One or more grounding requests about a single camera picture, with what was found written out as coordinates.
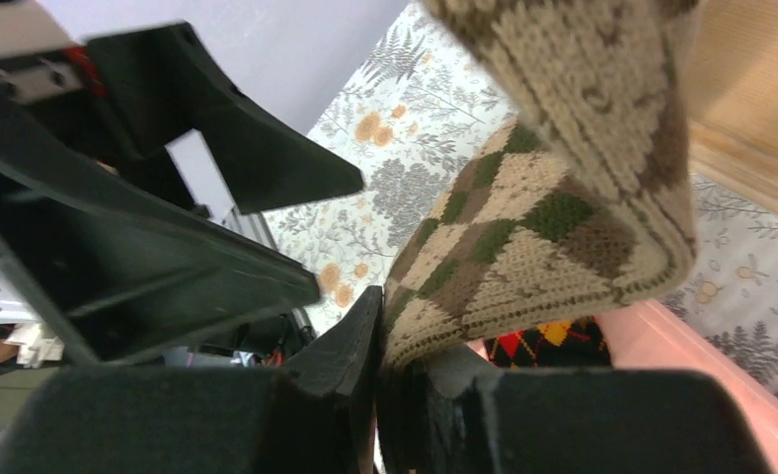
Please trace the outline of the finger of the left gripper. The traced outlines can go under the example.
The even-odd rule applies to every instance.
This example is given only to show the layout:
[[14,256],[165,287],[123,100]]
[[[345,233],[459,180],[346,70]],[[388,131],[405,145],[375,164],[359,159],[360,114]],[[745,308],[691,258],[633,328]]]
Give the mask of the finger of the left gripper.
[[357,167],[246,96],[188,22],[94,37],[86,55],[140,154],[198,131],[244,213],[345,197],[364,187]]
[[0,272],[80,364],[130,364],[315,302],[300,264],[107,172],[0,87]]

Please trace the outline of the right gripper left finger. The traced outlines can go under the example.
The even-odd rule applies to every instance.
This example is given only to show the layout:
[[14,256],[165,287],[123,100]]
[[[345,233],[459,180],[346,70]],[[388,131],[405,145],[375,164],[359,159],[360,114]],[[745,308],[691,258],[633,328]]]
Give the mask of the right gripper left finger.
[[383,288],[367,287],[344,318],[291,358],[297,423],[289,473],[372,473],[374,391]]

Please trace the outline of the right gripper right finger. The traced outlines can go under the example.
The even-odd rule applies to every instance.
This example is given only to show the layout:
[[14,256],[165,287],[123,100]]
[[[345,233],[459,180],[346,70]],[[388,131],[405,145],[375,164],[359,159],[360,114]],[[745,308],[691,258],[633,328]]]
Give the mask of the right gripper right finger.
[[494,366],[466,346],[430,355],[384,380],[377,396],[388,473],[489,473],[474,379]]

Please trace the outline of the black red yellow argyle sock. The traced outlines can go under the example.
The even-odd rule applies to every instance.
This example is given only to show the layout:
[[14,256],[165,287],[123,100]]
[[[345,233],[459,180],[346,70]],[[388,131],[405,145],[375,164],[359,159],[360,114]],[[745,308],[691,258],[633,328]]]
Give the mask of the black red yellow argyle sock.
[[592,316],[539,324],[484,341],[500,368],[611,366],[605,337]]

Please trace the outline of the pink plastic basket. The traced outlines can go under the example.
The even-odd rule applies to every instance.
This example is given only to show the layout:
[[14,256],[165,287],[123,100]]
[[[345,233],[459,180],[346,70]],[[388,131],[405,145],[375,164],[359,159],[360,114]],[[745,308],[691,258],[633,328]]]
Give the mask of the pink plastic basket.
[[474,383],[483,473],[778,473],[778,401],[655,303],[601,317],[620,365]]

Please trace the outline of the beige brown argyle sock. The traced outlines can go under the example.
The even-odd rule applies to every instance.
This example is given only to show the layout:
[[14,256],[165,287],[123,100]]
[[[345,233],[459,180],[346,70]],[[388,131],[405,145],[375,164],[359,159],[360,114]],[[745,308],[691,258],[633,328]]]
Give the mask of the beige brown argyle sock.
[[517,109],[386,281],[384,366],[673,291],[698,254],[678,75],[698,1],[429,1]]

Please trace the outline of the wooden hanger stand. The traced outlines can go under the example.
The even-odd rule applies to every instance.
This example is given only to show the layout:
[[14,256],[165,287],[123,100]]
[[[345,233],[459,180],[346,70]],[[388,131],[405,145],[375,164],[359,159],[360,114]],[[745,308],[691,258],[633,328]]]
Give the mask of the wooden hanger stand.
[[704,2],[684,86],[695,171],[778,214],[778,0]]

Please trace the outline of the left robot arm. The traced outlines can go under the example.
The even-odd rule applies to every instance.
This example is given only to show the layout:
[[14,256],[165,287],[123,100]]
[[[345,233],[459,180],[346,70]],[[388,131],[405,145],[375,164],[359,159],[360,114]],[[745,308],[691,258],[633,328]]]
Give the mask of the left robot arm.
[[0,340],[31,367],[295,353],[318,282],[259,215],[362,187],[188,23],[1,57]]

